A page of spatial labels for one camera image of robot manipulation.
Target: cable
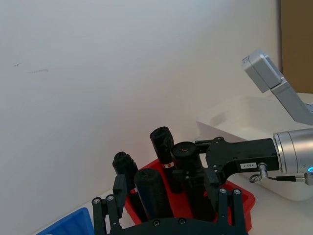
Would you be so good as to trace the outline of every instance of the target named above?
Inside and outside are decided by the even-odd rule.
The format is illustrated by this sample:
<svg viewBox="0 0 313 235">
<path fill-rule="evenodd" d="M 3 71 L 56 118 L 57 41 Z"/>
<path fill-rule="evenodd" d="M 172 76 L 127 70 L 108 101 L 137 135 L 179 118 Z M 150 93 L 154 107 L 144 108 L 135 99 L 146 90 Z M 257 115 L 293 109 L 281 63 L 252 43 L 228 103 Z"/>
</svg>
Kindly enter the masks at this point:
<svg viewBox="0 0 313 235">
<path fill-rule="evenodd" d="M 276 181 L 288 181 L 288 182 L 296 182 L 296 176 L 277 176 L 276 178 L 269 177 L 270 180 L 276 180 Z M 261 181 L 260 175 L 251 175 L 249 178 L 250 183 L 255 183 L 257 181 Z"/>
</svg>

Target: screw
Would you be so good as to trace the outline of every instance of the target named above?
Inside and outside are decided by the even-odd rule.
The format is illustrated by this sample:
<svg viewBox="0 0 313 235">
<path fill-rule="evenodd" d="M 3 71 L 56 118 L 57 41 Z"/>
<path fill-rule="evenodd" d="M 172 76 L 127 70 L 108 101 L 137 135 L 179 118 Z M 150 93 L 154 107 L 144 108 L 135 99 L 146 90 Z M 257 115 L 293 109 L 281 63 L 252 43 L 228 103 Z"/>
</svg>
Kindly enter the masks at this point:
<svg viewBox="0 0 313 235">
<path fill-rule="evenodd" d="M 186 223 L 186 220 L 185 220 L 184 218 L 180 218 L 180 219 L 178 220 L 178 223 L 179 223 L 179 224 L 185 224 L 185 223 Z"/>
<path fill-rule="evenodd" d="M 99 202 L 100 202 L 100 199 L 99 199 L 99 198 L 96 198 L 96 199 L 94 199 L 94 201 L 93 201 L 94 204 L 98 204 Z"/>
<path fill-rule="evenodd" d="M 152 224 L 153 224 L 153 226 L 159 226 L 161 223 L 160 223 L 160 221 L 159 220 L 154 220 L 153 222 L 152 222 Z"/>
<path fill-rule="evenodd" d="M 234 193 L 235 193 L 235 194 L 240 194 L 241 192 L 240 192 L 240 190 L 235 189 L 235 190 L 234 190 Z"/>
</svg>

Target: white wall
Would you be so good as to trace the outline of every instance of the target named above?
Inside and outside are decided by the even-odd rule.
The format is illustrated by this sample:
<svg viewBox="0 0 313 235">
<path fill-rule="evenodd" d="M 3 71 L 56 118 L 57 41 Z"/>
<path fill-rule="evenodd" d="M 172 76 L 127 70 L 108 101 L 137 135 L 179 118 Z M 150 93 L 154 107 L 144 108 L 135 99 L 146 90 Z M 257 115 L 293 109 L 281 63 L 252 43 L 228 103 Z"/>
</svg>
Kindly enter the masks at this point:
<svg viewBox="0 0 313 235">
<path fill-rule="evenodd" d="M 198 135 L 210 105 L 259 91 L 241 59 L 278 60 L 274 0 L 10 0 L 0 4 L 0 228 L 27 235 L 113 183 L 149 133 Z"/>
</svg>

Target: label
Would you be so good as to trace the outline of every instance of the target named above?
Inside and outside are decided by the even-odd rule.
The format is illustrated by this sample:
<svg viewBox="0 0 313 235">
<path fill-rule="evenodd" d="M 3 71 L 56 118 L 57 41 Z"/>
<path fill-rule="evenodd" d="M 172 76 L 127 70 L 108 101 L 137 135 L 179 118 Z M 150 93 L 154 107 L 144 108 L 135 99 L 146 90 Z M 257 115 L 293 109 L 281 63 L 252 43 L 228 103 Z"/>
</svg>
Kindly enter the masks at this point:
<svg viewBox="0 0 313 235">
<path fill-rule="evenodd" d="M 163 165 L 164 168 L 171 168 L 171 167 L 173 167 L 173 166 L 174 166 L 174 162 L 171 162 L 171 163 L 169 163 L 169 164 L 164 164 L 164 165 Z"/>
<path fill-rule="evenodd" d="M 240 164 L 241 169 L 251 169 L 251 168 L 257 168 L 256 163 L 243 163 Z"/>
<path fill-rule="evenodd" d="M 133 188 L 133 189 L 131 189 L 131 191 L 130 191 L 131 194 L 136 194 L 137 192 L 138 192 L 137 188 Z"/>
</svg>

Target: silver cylinder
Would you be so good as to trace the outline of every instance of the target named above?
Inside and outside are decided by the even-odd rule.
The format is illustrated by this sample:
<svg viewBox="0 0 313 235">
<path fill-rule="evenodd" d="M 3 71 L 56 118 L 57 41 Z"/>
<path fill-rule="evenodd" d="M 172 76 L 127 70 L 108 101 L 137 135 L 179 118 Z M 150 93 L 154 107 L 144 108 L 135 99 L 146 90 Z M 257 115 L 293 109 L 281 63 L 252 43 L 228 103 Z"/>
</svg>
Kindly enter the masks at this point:
<svg viewBox="0 0 313 235">
<path fill-rule="evenodd" d="M 313 129 L 274 133 L 283 173 L 313 172 Z"/>
</svg>

